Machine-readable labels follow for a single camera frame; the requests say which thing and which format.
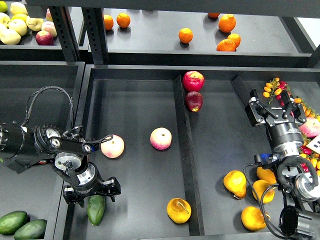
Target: orange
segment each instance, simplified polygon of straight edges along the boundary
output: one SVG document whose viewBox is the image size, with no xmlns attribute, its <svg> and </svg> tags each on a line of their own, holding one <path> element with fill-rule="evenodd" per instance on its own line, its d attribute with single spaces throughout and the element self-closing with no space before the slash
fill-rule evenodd
<svg viewBox="0 0 320 240">
<path fill-rule="evenodd" d="M 130 24 L 130 21 L 130 16 L 123 12 L 116 17 L 116 22 L 118 23 L 120 28 L 127 28 Z"/>
<path fill-rule="evenodd" d="M 217 17 L 219 17 L 220 13 L 214 13 L 214 12 L 209 12 L 208 16 L 210 18 L 216 19 Z"/>
<path fill-rule="evenodd" d="M 217 51 L 223 51 L 223 52 L 234 52 L 236 50 L 236 44 L 231 39 L 223 39 L 216 46 L 216 50 Z"/>
<path fill-rule="evenodd" d="M 184 44 L 190 43 L 193 37 L 194 37 L 194 34 L 189 28 L 182 28 L 179 31 L 179 39 Z"/>
<path fill-rule="evenodd" d="M 234 41 L 236 48 L 239 47 L 240 42 L 241 42 L 241 37 L 240 37 L 238 34 L 232 33 L 232 34 L 230 34 L 230 35 L 228 36 L 228 39 L 231 39 L 231 40 Z"/>
<path fill-rule="evenodd" d="M 219 21 L 219 29 L 223 33 L 230 33 L 236 26 L 236 19 L 233 14 L 225 14 Z"/>
<path fill-rule="evenodd" d="M 114 26 L 114 20 L 112 16 L 104 14 L 103 19 L 104 19 L 105 30 L 108 30 L 108 31 L 111 30 Z"/>
</svg>

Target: cable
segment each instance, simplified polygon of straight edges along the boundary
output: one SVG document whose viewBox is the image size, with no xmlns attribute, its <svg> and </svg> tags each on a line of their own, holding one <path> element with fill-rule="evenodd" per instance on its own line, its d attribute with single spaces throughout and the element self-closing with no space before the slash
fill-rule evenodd
<svg viewBox="0 0 320 240">
<path fill-rule="evenodd" d="M 265 222 L 266 227 L 269 229 L 269 231 L 270 231 L 275 237 L 277 237 L 277 238 L 279 238 L 279 239 L 284 239 L 284 240 L 292 240 L 292 238 L 284 237 L 284 234 L 281 232 L 281 230 L 279 230 L 278 228 L 276 228 L 276 227 L 272 224 L 272 222 L 270 222 L 270 220 L 269 220 L 269 219 L 267 218 L 267 216 L 266 216 L 266 211 L 265 211 L 263 199 L 264 199 L 266 193 L 267 193 L 271 188 L 274 188 L 277 184 L 274 184 L 274 185 L 269 186 L 269 187 L 263 192 L 263 194 L 262 194 L 262 196 L 261 196 L 261 201 L 260 201 L 257 191 L 255 190 L 252 182 L 250 181 L 250 179 L 248 178 L 248 176 L 247 176 L 247 174 L 246 174 L 246 168 L 247 168 L 247 167 L 253 167 L 253 166 L 261 166 L 261 163 L 246 164 L 246 165 L 243 167 L 243 174 L 244 174 L 244 176 L 245 176 L 246 181 L 248 182 L 249 186 L 251 187 L 252 191 L 254 192 L 254 194 L 255 194 L 255 196 L 256 196 L 256 198 L 257 198 L 258 205 L 259 205 L 260 211 L 262 212 L 262 215 L 263 215 L 263 218 L 264 218 L 264 222 Z M 278 231 L 280 234 L 282 234 L 283 236 L 276 234 L 276 232 L 275 232 L 271 227 L 273 227 L 275 230 L 277 230 L 277 231 Z"/>
<path fill-rule="evenodd" d="M 21 124 L 21 127 L 23 127 L 24 125 L 26 125 L 29 122 L 29 119 L 30 119 L 30 116 L 31 116 L 31 112 L 33 110 L 33 107 L 35 105 L 35 101 L 36 101 L 37 97 L 42 92 L 44 92 L 45 90 L 49 90 L 49 89 L 57 90 L 57 91 L 62 92 L 62 93 L 67 95 L 67 97 L 69 99 L 69 104 L 70 104 L 70 115 L 69 115 L 69 117 L 70 117 L 70 126 L 71 126 L 71 129 L 74 128 L 74 104 L 73 104 L 73 100 L 63 88 L 58 87 L 58 86 L 45 86 L 45 87 L 42 87 L 40 90 L 34 92 L 29 97 L 28 101 L 26 102 L 26 106 L 25 106 L 25 119 L 24 119 L 24 122 Z M 33 97 L 33 99 L 31 101 L 31 104 L 30 104 L 30 107 L 29 107 L 29 110 L 28 110 L 28 103 L 29 103 L 29 101 L 30 101 L 30 99 L 32 97 Z"/>
</svg>

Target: black tray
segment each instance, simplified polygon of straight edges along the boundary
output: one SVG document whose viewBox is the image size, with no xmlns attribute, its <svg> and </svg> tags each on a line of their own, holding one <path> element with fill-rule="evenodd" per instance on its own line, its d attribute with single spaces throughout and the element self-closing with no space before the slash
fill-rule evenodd
<svg viewBox="0 0 320 240">
<path fill-rule="evenodd" d="M 8 10 L 5 12 L 10 18 L 10 6 L 13 1 L 6 1 Z M 89 42 L 84 41 L 84 18 L 80 7 L 69 7 L 70 18 L 78 43 L 79 51 L 83 55 L 88 51 Z M 28 28 L 26 35 L 21 37 L 17 45 L 5 45 L 0 41 L 0 60 L 2 61 L 65 61 L 58 37 L 54 38 L 54 46 L 39 46 L 36 42 L 36 31 Z"/>
<path fill-rule="evenodd" d="M 278 16 L 235 14 L 236 26 L 231 33 L 241 36 L 236 52 L 218 52 L 218 43 L 229 33 L 219 30 L 218 18 L 204 12 L 147 11 L 107 9 L 113 29 L 106 31 L 110 64 L 114 65 L 175 65 L 175 66 L 250 66 L 304 67 L 314 49 L 301 34 L 301 29 L 288 28 Z M 120 28 L 119 13 L 130 15 L 130 26 Z M 193 31 L 189 44 L 180 42 L 182 28 Z"/>
<path fill-rule="evenodd" d="M 183 112 L 179 107 L 184 103 L 179 98 L 183 95 L 179 76 L 189 70 L 198 70 L 206 78 L 200 91 L 204 104 L 199 113 Z M 87 65 L 77 120 L 86 129 L 86 138 L 106 134 L 123 137 L 126 148 L 119 159 L 107 159 L 100 151 L 90 156 L 103 178 L 118 178 L 122 193 L 115 203 L 107 202 L 100 226 L 89 223 L 86 208 L 66 207 L 61 201 L 59 212 L 64 217 L 58 219 L 57 226 L 65 225 L 56 229 L 55 237 L 277 239 L 266 228 L 256 233 L 244 228 L 241 211 L 258 205 L 249 189 L 247 197 L 239 201 L 223 185 L 229 171 L 242 171 L 245 164 L 254 163 L 255 154 L 270 152 L 263 129 L 251 127 L 231 80 L 241 76 L 261 95 L 265 83 L 279 77 L 320 112 L 319 73 L 318 69 L 293 68 Z M 150 145 L 150 133 L 157 127 L 166 127 L 172 133 L 167 151 L 156 151 Z M 255 169 L 247 171 L 254 181 Z M 190 204 L 198 209 L 192 209 L 196 219 L 174 224 L 166 214 L 167 203 L 174 197 L 191 199 Z M 282 209 L 282 195 L 276 192 L 266 206 L 276 226 Z M 194 237 L 197 227 L 200 232 L 204 229 L 201 234 L 205 236 Z"/>
<path fill-rule="evenodd" d="M 66 62 L 11 62 L 0 61 L 1 112 L 3 123 L 25 119 L 25 107 L 31 94 L 45 86 L 65 89 L 73 98 L 77 110 L 84 72 L 84 63 Z M 61 129 L 69 119 L 69 100 L 64 93 L 47 90 L 37 98 L 30 122 L 26 127 L 53 124 Z M 26 211 L 31 220 L 46 219 L 46 239 L 53 239 L 60 202 L 60 178 L 49 165 L 34 166 L 17 174 L 0 164 L 1 194 L 0 216 L 12 211 Z M 0 235 L 1 240 L 13 239 Z"/>
</svg>

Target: pink apple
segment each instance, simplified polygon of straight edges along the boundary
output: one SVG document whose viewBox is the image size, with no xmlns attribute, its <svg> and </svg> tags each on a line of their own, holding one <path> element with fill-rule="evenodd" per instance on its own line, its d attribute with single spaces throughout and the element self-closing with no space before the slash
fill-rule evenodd
<svg viewBox="0 0 320 240">
<path fill-rule="evenodd" d="M 41 31 L 46 31 L 52 35 L 53 38 L 57 36 L 55 24 L 52 21 L 45 21 L 41 26 Z"/>
<path fill-rule="evenodd" d="M 35 41 L 40 46 L 53 46 L 54 38 L 50 32 L 39 31 L 35 36 Z"/>
<path fill-rule="evenodd" d="M 159 127 L 153 130 L 150 136 L 151 145 L 158 150 L 167 149 L 171 144 L 171 140 L 171 132 L 164 127 Z"/>
<path fill-rule="evenodd" d="M 304 133 L 307 138 L 313 138 L 320 134 L 320 122 L 313 117 L 307 117 L 306 123 L 299 127 L 300 131 Z"/>
<path fill-rule="evenodd" d="M 49 8 L 46 10 L 45 19 L 47 19 L 50 22 L 53 22 Z"/>
<path fill-rule="evenodd" d="M 113 138 L 110 141 L 101 143 L 100 148 L 105 156 L 114 159 L 119 157 L 123 153 L 125 149 L 125 142 L 118 135 L 113 134 L 112 136 Z"/>
</svg>

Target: red apple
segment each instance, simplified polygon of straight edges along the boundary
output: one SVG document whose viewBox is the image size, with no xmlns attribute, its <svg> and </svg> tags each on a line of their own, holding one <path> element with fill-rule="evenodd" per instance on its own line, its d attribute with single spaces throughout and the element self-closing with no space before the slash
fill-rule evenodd
<svg viewBox="0 0 320 240">
<path fill-rule="evenodd" d="M 114 159 L 123 153 L 125 149 L 125 142 L 118 135 L 113 134 L 112 136 L 113 138 L 111 140 L 101 143 L 100 148 L 105 156 Z"/>
<path fill-rule="evenodd" d="M 164 127 L 159 127 L 153 130 L 150 136 L 151 145 L 158 150 L 167 149 L 171 144 L 171 140 L 171 132 Z"/>
<path fill-rule="evenodd" d="M 204 99 L 201 93 L 197 91 L 191 91 L 186 95 L 185 103 L 191 112 L 199 112 L 202 104 L 204 103 Z"/>
<path fill-rule="evenodd" d="M 307 117 L 306 123 L 299 128 L 300 131 L 307 136 L 307 138 L 313 138 L 320 134 L 320 122 L 318 119 L 313 117 Z"/>
<path fill-rule="evenodd" d="M 188 92 L 199 90 L 203 87 L 205 83 L 204 76 L 198 71 L 188 71 L 184 74 L 182 84 L 184 89 Z"/>
<path fill-rule="evenodd" d="M 54 38 L 50 32 L 39 31 L 35 36 L 35 41 L 40 46 L 53 46 Z"/>
</svg>

